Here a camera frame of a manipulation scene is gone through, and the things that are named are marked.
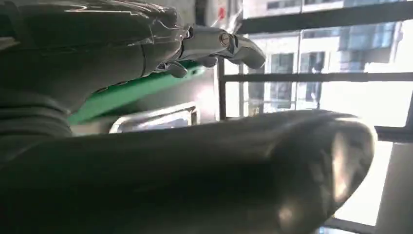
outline metal bar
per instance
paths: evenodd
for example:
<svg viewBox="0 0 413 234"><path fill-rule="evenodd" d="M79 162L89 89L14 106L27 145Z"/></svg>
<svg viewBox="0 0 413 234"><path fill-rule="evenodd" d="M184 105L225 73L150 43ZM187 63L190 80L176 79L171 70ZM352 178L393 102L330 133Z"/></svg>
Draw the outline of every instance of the metal bar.
<svg viewBox="0 0 413 234"><path fill-rule="evenodd" d="M223 81L224 77L224 59L219 58L218 59L218 79L217 79L217 85L218 85L218 105L219 105L219 120L225 120L226 119L226 89L225 89L225 81Z"/></svg>
<svg viewBox="0 0 413 234"><path fill-rule="evenodd" d="M244 65L240 64L238 65L238 72L239 74L244 73ZM239 95L240 95L240 104L239 104L239 109L240 109L240 117L244 116L244 82L239 82Z"/></svg>
<svg viewBox="0 0 413 234"><path fill-rule="evenodd" d="M326 228L339 229L343 231L358 233L358 234L373 234L375 231L374 226L342 220L338 218L328 219L324 225Z"/></svg>
<svg viewBox="0 0 413 234"><path fill-rule="evenodd" d="M413 143L413 131L407 128L375 126L378 140L399 143Z"/></svg>
<svg viewBox="0 0 413 234"><path fill-rule="evenodd" d="M222 80L226 82L413 81L413 73L239 74L223 76Z"/></svg>
<svg viewBox="0 0 413 234"><path fill-rule="evenodd" d="M410 98L409 111L407 113L406 128L413 129L413 92L412 97Z"/></svg>
<svg viewBox="0 0 413 234"><path fill-rule="evenodd" d="M245 19L242 21L238 34L278 33L410 19L413 19L413 1L400 1L294 15Z"/></svg>

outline bolt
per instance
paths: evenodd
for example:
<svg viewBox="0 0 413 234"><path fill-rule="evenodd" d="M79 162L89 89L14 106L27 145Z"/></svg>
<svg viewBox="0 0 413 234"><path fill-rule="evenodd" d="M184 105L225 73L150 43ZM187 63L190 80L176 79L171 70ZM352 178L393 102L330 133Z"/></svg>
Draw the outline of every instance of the bolt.
<svg viewBox="0 0 413 234"><path fill-rule="evenodd" d="M228 33L221 33L220 43L223 47L229 47L230 40L231 38Z"/></svg>

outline window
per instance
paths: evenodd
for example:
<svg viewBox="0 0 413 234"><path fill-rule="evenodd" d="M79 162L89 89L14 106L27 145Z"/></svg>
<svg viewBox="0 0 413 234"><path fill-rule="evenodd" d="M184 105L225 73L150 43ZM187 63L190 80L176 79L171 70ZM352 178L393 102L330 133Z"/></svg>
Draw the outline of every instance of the window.
<svg viewBox="0 0 413 234"><path fill-rule="evenodd" d="M322 3L335 2L335 1L341 1L341 0L304 0L304 4L305 5L322 4Z"/></svg>
<svg viewBox="0 0 413 234"><path fill-rule="evenodd" d="M294 54L271 55L272 73L293 73Z"/></svg>
<svg viewBox="0 0 413 234"><path fill-rule="evenodd" d="M279 1L271 1L267 3L267 10L270 9L277 9L280 7L280 2Z"/></svg>
<svg viewBox="0 0 413 234"><path fill-rule="evenodd" d="M267 10L299 6L300 4L301 0L271 1L267 3Z"/></svg>

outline green panel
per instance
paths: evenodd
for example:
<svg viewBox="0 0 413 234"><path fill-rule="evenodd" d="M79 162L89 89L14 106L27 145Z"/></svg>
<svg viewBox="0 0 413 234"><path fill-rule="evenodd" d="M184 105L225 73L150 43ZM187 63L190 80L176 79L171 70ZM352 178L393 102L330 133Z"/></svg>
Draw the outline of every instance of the green panel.
<svg viewBox="0 0 413 234"><path fill-rule="evenodd" d="M69 116L68 120L70 124L85 122L115 108L137 101L146 95L185 82L204 72L194 62L187 62L183 65L188 69L188 75L184 78L175 78L165 73L152 74L146 78L111 86L103 92L93 94L76 113Z"/></svg>

